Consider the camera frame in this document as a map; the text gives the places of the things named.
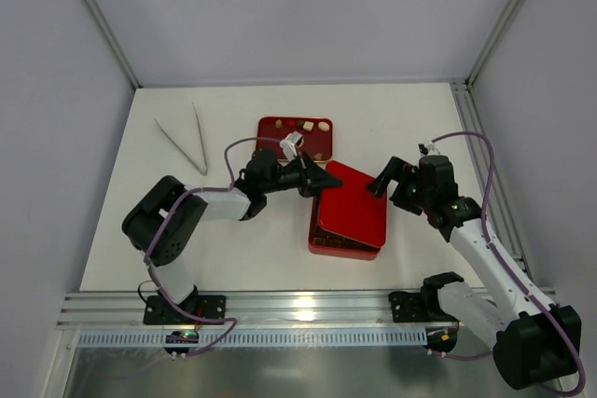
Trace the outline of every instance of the tweezers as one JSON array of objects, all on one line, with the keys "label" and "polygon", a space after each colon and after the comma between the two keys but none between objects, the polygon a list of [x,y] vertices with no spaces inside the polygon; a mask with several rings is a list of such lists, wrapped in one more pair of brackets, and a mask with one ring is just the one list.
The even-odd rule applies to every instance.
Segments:
[{"label": "tweezers", "polygon": [[195,160],[193,160],[193,158],[182,148],[182,146],[180,144],[178,144],[178,142],[172,137],[172,135],[170,135],[158,122],[157,118],[154,118],[154,120],[156,121],[156,125],[158,125],[158,128],[160,128],[161,132],[168,138],[168,140],[176,147],[176,149],[178,149],[178,151],[180,151],[180,153],[185,156],[185,158],[187,158],[187,160],[193,165],[193,167],[195,167],[197,169],[197,171],[199,172],[199,174],[201,176],[206,176],[207,172],[209,171],[209,167],[207,166],[207,153],[205,151],[205,144],[203,143],[203,135],[201,133],[201,123],[199,121],[199,113],[197,112],[197,107],[195,106],[195,103],[193,103],[193,110],[195,111],[195,120],[197,122],[197,134],[199,135],[199,144],[201,146],[201,154],[203,156],[203,165],[205,166],[205,168],[203,169],[202,167],[200,167],[197,162],[195,162]]}]

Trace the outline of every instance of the white wall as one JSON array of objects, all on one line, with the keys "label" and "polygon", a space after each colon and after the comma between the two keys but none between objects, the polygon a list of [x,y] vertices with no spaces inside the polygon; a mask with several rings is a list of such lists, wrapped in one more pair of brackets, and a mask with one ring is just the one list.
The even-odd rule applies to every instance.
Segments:
[{"label": "white wall", "polygon": [[38,396],[132,89],[79,0],[0,0],[0,396]]},{"label": "white wall", "polygon": [[98,0],[144,85],[465,77],[506,0]]},{"label": "white wall", "polygon": [[581,354],[593,378],[596,81],[597,2],[526,0],[475,87],[532,271],[582,317]]}]

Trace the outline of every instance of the black cable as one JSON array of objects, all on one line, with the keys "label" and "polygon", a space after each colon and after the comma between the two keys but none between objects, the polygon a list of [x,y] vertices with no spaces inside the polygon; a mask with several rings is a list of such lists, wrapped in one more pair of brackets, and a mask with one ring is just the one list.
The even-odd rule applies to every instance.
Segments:
[{"label": "black cable", "polygon": [[151,283],[151,280],[141,281],[139,283],[139,286],[137,286],[137,295],[139,295],[139,298],[143,300],[143,303],[145,304],[147,304],[147,300],[145,297],[143,297],[143,294],[141,294],[141,286],[143,286],[146,283]]}]

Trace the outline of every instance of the white table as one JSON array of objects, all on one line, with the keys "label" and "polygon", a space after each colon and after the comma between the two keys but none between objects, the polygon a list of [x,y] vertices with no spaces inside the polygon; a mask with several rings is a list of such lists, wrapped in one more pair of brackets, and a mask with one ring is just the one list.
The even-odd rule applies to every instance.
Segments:
[{"label": "white table", "polygon": [[[210,164],[206,177],[173,148],[154,122],[156,117],[199,154],[192,103],[201,115]],[[415,163],[418,143],[462,129],[450,86],[444,83],[137,90],[81,290],[132,291],[147,280],[140,253],[120,230],[123,218],[166,174],[185,184],[226,186],[225,146],[254,136],[264,116],[330,118],[335,126],[334,159],[373,176],[391,156]],[[254,148],[249,143],[232,151],[235,173]],[[440,149],[454,165],[461,194],[480,203],[465,139],[445,141]],[[417,288],[424,277],[450,270],[471,286],[481,286],[463,257],[424,216],[389,205],[385,246],[374,261],[359,261],[309,252],[310,199],[287,191],[269,195],[268,204],[249,222],[200,223],[183,255],[200,289]]]}]

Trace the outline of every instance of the red lid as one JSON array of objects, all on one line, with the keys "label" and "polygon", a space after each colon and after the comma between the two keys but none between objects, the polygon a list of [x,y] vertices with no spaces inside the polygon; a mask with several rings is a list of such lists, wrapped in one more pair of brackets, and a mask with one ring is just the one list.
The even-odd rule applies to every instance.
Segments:
[{"label": "red lid", "polygon": [[367,191],[371,176],[335,160],[326,171],[344,182],[321,193],[317,224],[323,230],[370,246],[385,244],[387,194],[376,198]]}]

